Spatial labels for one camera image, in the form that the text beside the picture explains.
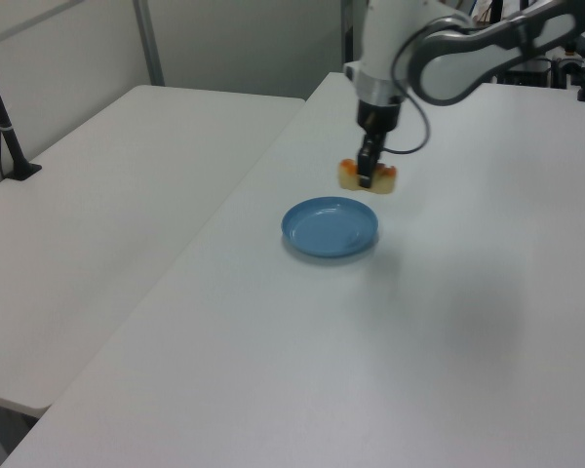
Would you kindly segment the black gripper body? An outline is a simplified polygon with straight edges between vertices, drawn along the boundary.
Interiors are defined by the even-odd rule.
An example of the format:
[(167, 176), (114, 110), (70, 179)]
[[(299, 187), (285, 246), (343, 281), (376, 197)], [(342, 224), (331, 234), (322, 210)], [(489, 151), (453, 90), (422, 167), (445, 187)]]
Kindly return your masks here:
[(401, 105), (378, 106), (358, 101), (357, 124), (368, 135), (387, 134), (398, 125)]

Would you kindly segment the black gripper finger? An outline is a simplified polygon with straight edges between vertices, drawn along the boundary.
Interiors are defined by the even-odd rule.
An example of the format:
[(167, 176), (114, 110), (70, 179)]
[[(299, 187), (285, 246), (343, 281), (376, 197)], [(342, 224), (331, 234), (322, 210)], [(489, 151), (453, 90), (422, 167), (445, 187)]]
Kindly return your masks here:
[(357, 155), (357, 176), (360, 187), (372, 187), (373, 174), (384, 147), (386, 134), (366, 134)]

